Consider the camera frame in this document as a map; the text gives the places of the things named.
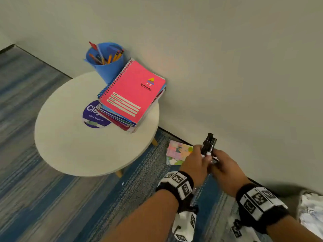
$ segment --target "wooden table leg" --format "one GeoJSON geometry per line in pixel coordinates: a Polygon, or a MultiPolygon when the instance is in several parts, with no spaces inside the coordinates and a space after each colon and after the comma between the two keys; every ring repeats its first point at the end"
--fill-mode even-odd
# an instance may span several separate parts
{"type": "Polygon", "coordinates": [[[155,138],[151,141],[151,143],[152,143],[153,145],[155,145],[155,146],[157,146],[157,145],[158,145],[158,142],[156,141],[156,139],[155,139],[155,138]]]}
{"type": "Polygon", "coordinates": [[[119,178],[121,178],[121,177],[122,177],[122,175],[123,175],[122,170],[116,171],[116,172],[115,172],[115,174],[116,174],[119,178]]]}

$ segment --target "blue cup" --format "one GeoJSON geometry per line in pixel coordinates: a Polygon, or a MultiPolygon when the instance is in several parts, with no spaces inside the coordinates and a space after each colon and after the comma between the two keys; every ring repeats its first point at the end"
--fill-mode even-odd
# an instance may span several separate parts
{"type": "MultiPolygon", "coordinates": [[[[116,43],[99,43],[97,44],[102,55],[108,59],[109,55],[112,55],[112,59],[118,50],[122,50],[122,47],[116,43]]],[[[97,73],[102,77],[106,84],[110,84],[113,80],[119,75],[123,67],[126,65],[124,55],[115,61],[111,62],[108,65],[97,65],[95,61],[90,57],[89,53],[93,54],[93,56],[97,56],[99,54],[94,48],[90,48],[86,53],[86,60],[89,64],[93,66],[93,68],[97,71],[97,73]]]]}

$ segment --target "black wristband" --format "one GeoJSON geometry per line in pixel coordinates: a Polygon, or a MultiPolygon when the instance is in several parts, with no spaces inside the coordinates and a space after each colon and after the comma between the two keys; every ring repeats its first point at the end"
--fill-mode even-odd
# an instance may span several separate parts
{"type": "Polygon", "coordinates": [[[186,172],[169,172],[160,181],[156,188],[156,192],[161,189],[166,189],[171,192],[178,201],[177,213],[187,210],[190,207],[193,194],[192,188],[194,187],[193,179],[186,172]]]}
{"type": "Polygon", "coordinates": [[[264,187],[249,183],[236,195],[241,223],[266,234],[267,226],[289,214],[286,205],[264,187]]]}

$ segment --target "table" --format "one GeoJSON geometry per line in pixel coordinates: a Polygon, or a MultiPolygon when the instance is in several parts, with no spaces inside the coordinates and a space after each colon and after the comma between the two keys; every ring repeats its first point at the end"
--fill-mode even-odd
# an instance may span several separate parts
{"type": "Polygon", "coordinates": [[[135,133],[111,123],[88,127],[84,109],[106,86],[90,72],[58,88],[42,106],[35,124],[35,143],[42,158],[56,170],[75,176],[99,176],[116,172],[136,160],[154,139],[159,123],[156,102],[135,133]]]}

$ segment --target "purple round sticker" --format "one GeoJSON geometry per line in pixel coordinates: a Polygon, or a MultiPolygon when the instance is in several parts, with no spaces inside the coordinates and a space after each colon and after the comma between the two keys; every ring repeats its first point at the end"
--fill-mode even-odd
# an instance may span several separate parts
{"type": "Polygon", "coordinates": [[[83,121],[84,123],[92,128],[103,128],[109,125],[111,122],[103,118],[97,113],[96,106],[99,104],[98,100],[93,101],[88,106],[86,106],[83,111],[83,121]]]}

